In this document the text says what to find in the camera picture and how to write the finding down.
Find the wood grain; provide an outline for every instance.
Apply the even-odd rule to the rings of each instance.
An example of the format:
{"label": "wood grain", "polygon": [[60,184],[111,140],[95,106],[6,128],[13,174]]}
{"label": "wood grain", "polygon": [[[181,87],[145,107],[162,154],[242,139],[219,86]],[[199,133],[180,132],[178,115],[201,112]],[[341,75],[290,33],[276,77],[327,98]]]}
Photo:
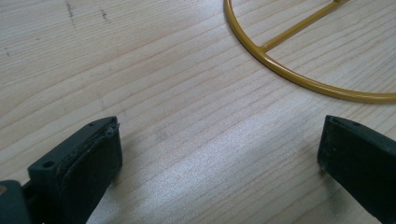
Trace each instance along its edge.
{"label": "wood grain", "polygon": [[[234,0],[260,44],[328,0]],[[269,54],[317,80],[396,92],[396,2],[349,1]],[[118,116],[120,175],[90,223],[376,223],[317,164],[327,114],[396,139],[395,105],[305,90],[257,62],[222,1],[0,2],[0,179]]]}

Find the light wood surface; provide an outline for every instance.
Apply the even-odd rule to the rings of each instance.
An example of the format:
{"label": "light wood surface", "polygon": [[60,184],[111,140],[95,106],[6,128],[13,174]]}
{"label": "light wood surface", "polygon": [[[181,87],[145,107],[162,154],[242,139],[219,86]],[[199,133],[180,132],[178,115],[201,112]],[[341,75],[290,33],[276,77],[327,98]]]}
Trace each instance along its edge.
{"label": "light wood surface", "polygon": [[[256,43],[328,0],[234,0]],[[269,54],[317,80],[396,92],[396,1],[349,1]],[[0,179],[117,116],[123,168],[89,223],[376,223],[317,164],[323,121],[396,139],[396,105],[337,100],[269,71],[222,0],[0,1]]]}

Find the yellow metal frame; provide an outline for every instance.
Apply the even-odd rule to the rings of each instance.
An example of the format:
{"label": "yellow metal frame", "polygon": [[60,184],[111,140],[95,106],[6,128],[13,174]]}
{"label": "yellow metal frame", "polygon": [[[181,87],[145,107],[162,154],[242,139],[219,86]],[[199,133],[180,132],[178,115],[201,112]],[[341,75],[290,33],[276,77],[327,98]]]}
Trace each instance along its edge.
{"label": "yellow metal frame", "polygon": [[224,0],[224,11],[230,26],[235,33],[239,41],[245,46],[245,48],[256,57],[261,63],[267,66],[269,69],[273,70],[285,79],[294,82],[302,87],[305,87],[311,91],[316,91],[325,95],[329,95],[336,98],[341,98],[351,101],[360,101],[365,103],[396,103],[396,93],[370,93],[362,91],[350,91],[346,89],[337,88],[331,85],[327,85],[314,79],[304,77],[289,68],[283,66],[281,63],[277,62],[271,58],[266,52],[273,49],[286,39],[297,34],[303,30],[308,25],[319,20],[320,18],[326,16],[336,8],[340,7],[342,4],[348,0],[334,0],[332,3],[322,8],[318,12],[309,16],[305,20],[297,23],[293,27],[284,33],[278,35],[277,37],[271,39],[262,46],[255,45],[250,38],[245,34],[241,26],[239,25],[234,13],[231,0]]}

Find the gold metal rod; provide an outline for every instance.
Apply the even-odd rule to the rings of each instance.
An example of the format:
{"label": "gold metal rod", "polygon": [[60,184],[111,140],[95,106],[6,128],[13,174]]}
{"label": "gold metal rod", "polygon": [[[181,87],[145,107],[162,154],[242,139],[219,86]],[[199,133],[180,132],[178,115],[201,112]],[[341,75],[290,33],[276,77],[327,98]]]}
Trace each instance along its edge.
{"label": "gold metal rod", "polygon": [[269,40],[267,43],[265,43],[262,46],[262,49],[264,52],[269,51],[270,49],[273,49],[274,47],[278,46],[281,44],[283,41],[289,39],[290,37],[296,35],[300,31],[302,31],[304,28],[309,26],[310,24],[314,23],[315,21],[320,20],[327,14],[331,13],[334,11],[336,8],[338,8],[340,5],[345,3],[346,0],[334,0],[332,3],[327,5],[326,7],[322,8],[321,10],[317,11],[316,13],[312,14],[308,18],[304,19],[303,21],[300,21],[299,23],[295,24],[294,26],[290,27],[289,30],[283,32],[282,34],[274,37],[273,39]]}

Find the circular wire frame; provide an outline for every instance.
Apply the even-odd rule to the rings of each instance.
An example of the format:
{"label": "circular wire frame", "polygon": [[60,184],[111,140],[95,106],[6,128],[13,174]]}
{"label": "circular wire frame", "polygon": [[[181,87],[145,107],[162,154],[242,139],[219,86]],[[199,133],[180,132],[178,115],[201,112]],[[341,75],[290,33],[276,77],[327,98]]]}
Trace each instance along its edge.
{"label": "circular wire frame", "polygon": [[[300,23],[301,27],[297,27],[298,25],[292,27],[289,30],[289,34],[284,33],[285,35],[274,42],[281,42],[290,36],[294,35],[298,31],[304,29],[310,23],[318,20],[319,18],[327,15],[331,10],[338,7],[337,5],[341,5],[343,0],[334,0],[330,5],[323,8],[311,18],[306,19]],[[350,91],[346,89],[341,89],[338,87],[334,87],[328,84],[324,84],[314,79],[304,77],[289,68],[285,67],[281,63],[277,62],[273,58],[271,58],[266,51],[271,48],[274,48],[277,44],[272,44],[271,41],[268,44],[260,47],[253,43],[250,38],[245,34],[243,29],[238,23],[234,13],[233,13],[233,6],[231,0],[224,0],[224,11],[228,23],[230,24],[235,36],[239,39],[239,41],[245,46],[245,48],[261,63],[263,63],[266,67],[277,73],[278,75],[282,76],[283,78],[305,87],[311,91],[316,91],[328,96],[332,96],[335,98],[350,100],[350,101],[358,101],[364,103],[396,103],[396,93],[371,93],[371,92],[363,92],[363,91]]]}

